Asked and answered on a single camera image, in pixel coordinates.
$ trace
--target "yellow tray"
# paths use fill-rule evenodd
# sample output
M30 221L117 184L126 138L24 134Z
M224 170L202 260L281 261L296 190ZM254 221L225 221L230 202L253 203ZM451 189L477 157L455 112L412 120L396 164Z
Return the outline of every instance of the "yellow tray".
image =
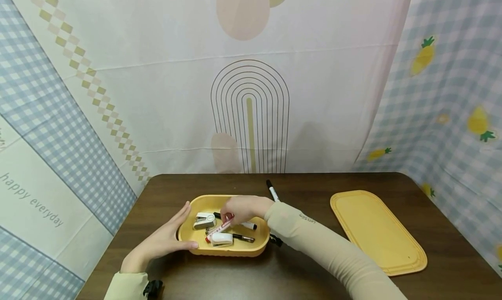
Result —
M197 215L197 213L200 211L207 213L213 213L215 211L219 212L220 208L230 197L235 197L235 195L201 195L192 200L192 210L190 211L190 215L188 215L187 220L181 225L178 231L179 240L197 241L199 243L199 248L197 250L191 250L191 253L196 255L255 257L260 255L265 250L268 238L270 237L270 229L268 228L267 222L258 217L254 217L250 220L250 222L257 225L256 230L251 230L244 226L237 225L225 231L252 237L254 238L254 243L234 239L234 245L232 246L215 248L206 242L204 229L193 229L195 215ZM222 224L221 220L217 219L217 221L217 226Z
M427 266L423 248L376 195L342 192L329 202L349 240L388 276L415 273Z

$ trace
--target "white stapler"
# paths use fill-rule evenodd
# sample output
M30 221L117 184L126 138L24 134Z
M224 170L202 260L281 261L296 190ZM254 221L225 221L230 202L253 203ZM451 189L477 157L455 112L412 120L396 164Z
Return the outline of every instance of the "white stapler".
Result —
M218 232L211 235L211 244L213 247L226 247L234 244L234 237L229 233Z
M212 213L204 213L199 212L195 216L195 223L193 228L195 230L204 229L204 228L212 228L217 225L217 220Z

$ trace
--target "yellow lid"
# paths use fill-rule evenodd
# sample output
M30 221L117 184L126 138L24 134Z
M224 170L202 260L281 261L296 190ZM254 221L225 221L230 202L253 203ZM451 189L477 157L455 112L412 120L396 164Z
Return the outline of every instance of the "yellow lid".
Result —
M415 273L427 266L423 248L376 195L337 193L330 205L349 240L388 276Z

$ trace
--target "wooden table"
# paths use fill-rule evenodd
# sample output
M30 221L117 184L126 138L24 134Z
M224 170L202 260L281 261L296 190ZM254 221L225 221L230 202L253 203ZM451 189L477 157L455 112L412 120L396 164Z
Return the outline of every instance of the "wooden table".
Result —
M380 197L424 248L420 272L393 277L409 299L502 299L502 280L408 177L388 174L182 174L147 184L77 299L103 299L123 258L169 220L185 201L202 194L268 197L270 179L281 201L345 236L331 211L337 192L366 190ZM349 299L343 286L307 256L269 245L256 258L173 253L152 262L150 279L164 281L164 299Z

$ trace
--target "beige sleeve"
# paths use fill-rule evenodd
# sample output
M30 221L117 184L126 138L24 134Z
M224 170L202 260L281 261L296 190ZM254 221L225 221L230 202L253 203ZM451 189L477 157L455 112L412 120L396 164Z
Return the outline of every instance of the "beige sleeve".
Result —
M145 300L143 290L148 284L148 274L116 273L106 291L104 300Z
M335 276L352 299L406 299L363 251L296 208L274 203L265 220L285 244L308 255Z

